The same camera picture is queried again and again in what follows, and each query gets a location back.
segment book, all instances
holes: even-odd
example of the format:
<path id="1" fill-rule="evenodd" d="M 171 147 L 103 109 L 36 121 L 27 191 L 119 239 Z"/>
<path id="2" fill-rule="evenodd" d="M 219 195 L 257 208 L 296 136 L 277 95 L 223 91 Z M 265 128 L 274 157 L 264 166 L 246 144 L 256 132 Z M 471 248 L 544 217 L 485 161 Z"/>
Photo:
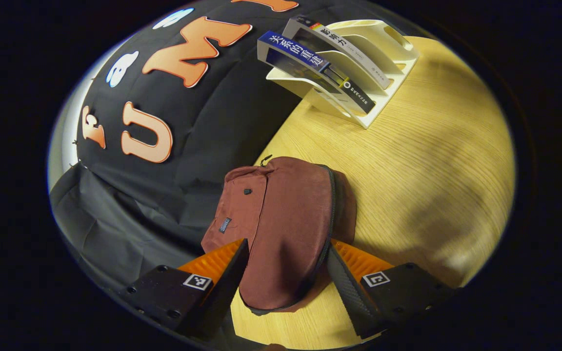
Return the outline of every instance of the book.
<path id="1" fill-rule="evenodd" d="M 375 106 L 374 101 L 346 74 L 308 47 L 280 34 L 268 31 L 257 40 L 257 58 L 293 77 L 315 82 L 348 109 L 368 113 Z"/>
<path id="2" fill-rule="evenodd" d="M 360 49 L 315 20 L 303 15 L 294 16 L 285 25 L 283 36 L 316 52 L 337 50 L 344 53 L 363 67 L 381 89 L 387 89 L 390 85 L 390 80 L 383 71 Z"/>

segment light wood surface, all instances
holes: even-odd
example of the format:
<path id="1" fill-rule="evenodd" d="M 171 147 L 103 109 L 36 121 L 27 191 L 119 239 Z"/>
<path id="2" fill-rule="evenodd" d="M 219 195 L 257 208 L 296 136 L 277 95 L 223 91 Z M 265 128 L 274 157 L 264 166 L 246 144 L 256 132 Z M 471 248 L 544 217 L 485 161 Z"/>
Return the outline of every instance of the light wood surface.
<path id="1" fill-rule="evenodd" d="M 370 129 L 301 102 L 261 158 L 292 156 L 346 173 L 357 196 L 355 247 L 393 265 L 415 262 L 462 286 L 490 257 L 511 209 L 509 130 L 460 58 L 435 40 L 406 38 L 421 56 Z M 361 342 L 334 284 L 295 313 L 257 317 L 238 295 L 231 311 L 236 334 L 263 344 Z"/>

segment bag label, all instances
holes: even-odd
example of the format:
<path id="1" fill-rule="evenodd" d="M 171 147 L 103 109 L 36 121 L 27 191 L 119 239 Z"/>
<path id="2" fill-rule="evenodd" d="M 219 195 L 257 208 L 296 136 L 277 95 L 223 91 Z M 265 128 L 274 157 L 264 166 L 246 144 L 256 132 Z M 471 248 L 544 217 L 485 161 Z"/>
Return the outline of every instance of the bag label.
<path id="1" fill-rule="evenodd" d="M 227 225 L 229 225 L 229 222 L 231 222 L 231 218 L 227 217 L 225 218 L 225 221 L 222 223 L 221 228 L 219 229 L 219 231 L 221 233 L 225 233 L 225 231 L 227 230 Z"/>

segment orange letter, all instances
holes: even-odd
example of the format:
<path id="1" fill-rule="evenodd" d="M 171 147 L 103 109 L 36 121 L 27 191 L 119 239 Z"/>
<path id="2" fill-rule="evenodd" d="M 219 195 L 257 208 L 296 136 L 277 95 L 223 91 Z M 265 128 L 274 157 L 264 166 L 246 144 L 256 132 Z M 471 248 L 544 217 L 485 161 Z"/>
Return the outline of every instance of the orange letter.
<path id="1" fill-rule="evenodd" d="M 128 131 L 124 131 L 120 135 L 120 146 L 125 155 L 134 154 L 155 163 L 165 162 L 166 158 L 170 156 L 172 133 L 163 120 L 134 109 L 134 104 L 127 102 L 125 103 L 125 108 L 123 108 L 123 123 L 126 126 L 136 123 L 139 126 L 154 131 L 158 136 L 158 142 L 155 145 L 149 145 L 132 138 Z"/>
<path id="2" fill-rule="evenodd" d="M 84 138 L 89 138 L 90 140 L 94 140 L 105 149 L 105 133 L 103 133 L 103 126 L 99 125 L 98 127 L 94 127 L 98 124 L 97 118 L 91 114 L 90 107 L 84 106 L 82 109 L 82 135 Z"/>
<path id="3" fill-rule="evenodd" d="M 207 59 L 218 56 L 218 50 L 207 38 L 214 39 L 220 46 L 230 46 L 247 34 L 250 24 L 216 22 L 207 17 L 197 18 L 181 29 L 185 43 L 156 51 L 142 68 L 142 73 L 157 69 L 183 78 L 183 86 L 194 87 L 207 72 L 207 63 L 189 64 L 183 60 Z"/>
<path id="4" fill-rule="evenodd" d="M 298 2 L 285 0 L 231 0 L 231 2 L 239 1 L 256 2 L 258 4 L 270 7 L 272 11 L 275 11 L 275 13 L 282 13 L 283 11 L 294 9 L 294 7 L 297 7 L 299 5 Z"/>

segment bag zipper pull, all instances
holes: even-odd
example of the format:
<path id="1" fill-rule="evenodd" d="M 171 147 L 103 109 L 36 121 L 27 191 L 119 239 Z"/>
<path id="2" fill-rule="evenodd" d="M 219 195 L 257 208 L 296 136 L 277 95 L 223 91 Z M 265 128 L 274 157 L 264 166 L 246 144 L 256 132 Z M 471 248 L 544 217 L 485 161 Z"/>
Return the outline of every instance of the bag zipper pull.
<path id="1" fill-rule="evenodd" d="M 264 157 L 263 160 L 261 160 L 261 162 L 259 162 L 259 166 L 263 167 L 263 162 L 265 160 L 268 160 L 268 158 L 271 158 L 271 157 L 272 157 L 272 155 L 268 155 L 268 156 Z"/>

